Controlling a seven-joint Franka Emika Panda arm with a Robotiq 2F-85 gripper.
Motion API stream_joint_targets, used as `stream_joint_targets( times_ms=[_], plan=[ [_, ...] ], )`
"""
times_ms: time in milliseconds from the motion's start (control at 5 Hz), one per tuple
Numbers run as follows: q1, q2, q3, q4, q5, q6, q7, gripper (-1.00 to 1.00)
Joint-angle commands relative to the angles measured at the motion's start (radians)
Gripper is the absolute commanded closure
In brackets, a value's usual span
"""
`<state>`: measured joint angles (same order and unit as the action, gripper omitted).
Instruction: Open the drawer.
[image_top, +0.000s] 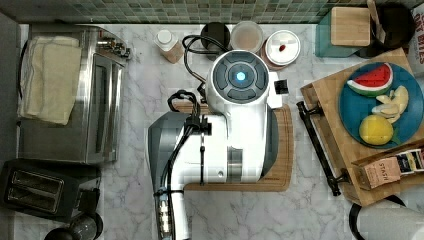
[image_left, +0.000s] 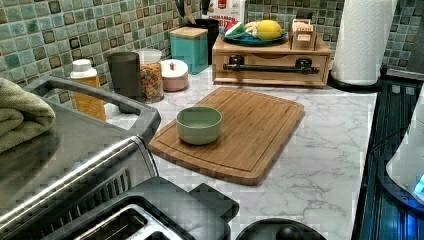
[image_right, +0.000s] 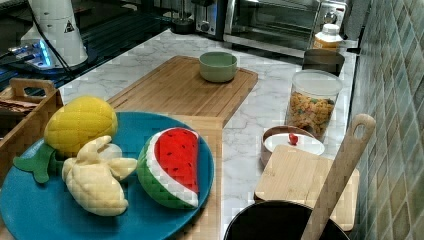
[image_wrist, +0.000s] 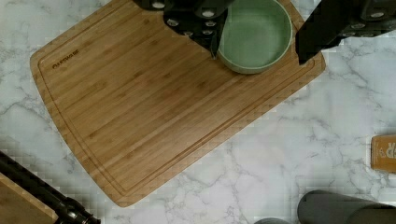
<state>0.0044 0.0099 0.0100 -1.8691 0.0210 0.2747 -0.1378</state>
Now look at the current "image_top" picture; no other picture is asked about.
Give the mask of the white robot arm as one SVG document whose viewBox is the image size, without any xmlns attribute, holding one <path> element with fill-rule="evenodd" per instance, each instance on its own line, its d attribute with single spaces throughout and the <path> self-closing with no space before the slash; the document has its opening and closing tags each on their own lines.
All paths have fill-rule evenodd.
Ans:
<svg viewBox="0 0 424 240">
<path fill-rule="evenodd" d="M 254 53 L 232 50 L 219 56 L 205 84 L 209 109 L 179 90 L 170 99 L 187 100 L 148 128 L 146 137 L 159 240 L 190 240 L 184 205 L 188 184 L 256 183 L 278 153 L 275 109 L 283 106 L 278 75 Z"/>
</svg>

